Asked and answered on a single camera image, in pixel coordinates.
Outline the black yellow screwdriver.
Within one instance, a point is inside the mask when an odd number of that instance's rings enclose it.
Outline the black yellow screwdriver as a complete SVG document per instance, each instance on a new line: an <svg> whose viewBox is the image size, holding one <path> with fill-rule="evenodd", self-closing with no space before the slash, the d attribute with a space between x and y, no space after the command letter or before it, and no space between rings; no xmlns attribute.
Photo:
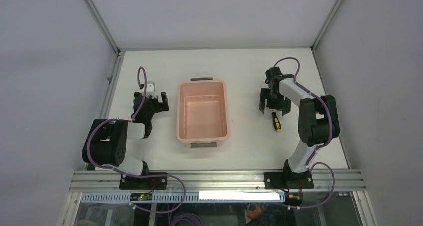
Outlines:
<svg viewBox="0 0 423 226"><path fill-rule="evenodd" d="M281 124L280 124L280 121L278 119L277 112L273 111L271 113L271 115L272 115L272 123L273 123L274 130L276 132L280 132L281 131Z"/></svg>

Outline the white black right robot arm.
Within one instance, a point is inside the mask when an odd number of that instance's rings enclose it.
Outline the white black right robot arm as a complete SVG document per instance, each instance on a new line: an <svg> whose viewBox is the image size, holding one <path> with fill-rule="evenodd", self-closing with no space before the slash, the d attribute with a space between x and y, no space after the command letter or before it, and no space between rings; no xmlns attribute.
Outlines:
<svg viewBox="0 0 423 226"><path fill-rule="evenodd" d="M287 186L312 182L309 163L317 152L340 133L336 100L332 95L318 96L300 84L293 74L282 74L279 67L265 72L266 88L260 90L259 110L290 112L291 104L298 109L297 130L300 141L283 166L281 182Z"/></svg>

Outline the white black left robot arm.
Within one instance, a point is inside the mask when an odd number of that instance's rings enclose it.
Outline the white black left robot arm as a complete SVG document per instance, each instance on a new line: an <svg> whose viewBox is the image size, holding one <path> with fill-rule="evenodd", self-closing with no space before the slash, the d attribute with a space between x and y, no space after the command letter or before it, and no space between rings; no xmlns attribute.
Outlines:
<svg viewBox="0 0 423 226"><path fill-rule="evenodd" d="M185 82L173 95L144 88L121 117L95 119L83 161L140 175L156 171L259 170L271 167L270 116L259 93L229 100L222 81Z"/></svg>

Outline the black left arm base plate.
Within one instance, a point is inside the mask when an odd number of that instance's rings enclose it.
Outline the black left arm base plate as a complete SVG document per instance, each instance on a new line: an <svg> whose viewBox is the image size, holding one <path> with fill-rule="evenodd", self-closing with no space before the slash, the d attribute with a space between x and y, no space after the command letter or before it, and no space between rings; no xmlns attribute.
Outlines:
<svg viewBox="0 0 423 226"><path fill-rule="evenodd" d="M167 188L167 173L150 173L147 178L134 178L121 176L119 182L120 190L165 190Z"/></svg>

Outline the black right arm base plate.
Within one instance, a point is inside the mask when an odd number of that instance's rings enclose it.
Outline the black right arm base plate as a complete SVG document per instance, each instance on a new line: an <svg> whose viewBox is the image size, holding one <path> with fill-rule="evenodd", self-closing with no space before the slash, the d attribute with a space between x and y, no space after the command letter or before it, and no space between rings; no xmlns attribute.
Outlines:
<svg viewBox="0 0 423 226"><path fill-rule="evenodd" d="M309 171L303 173L264 172L266 189L313 189L314 182Z"/></svg>

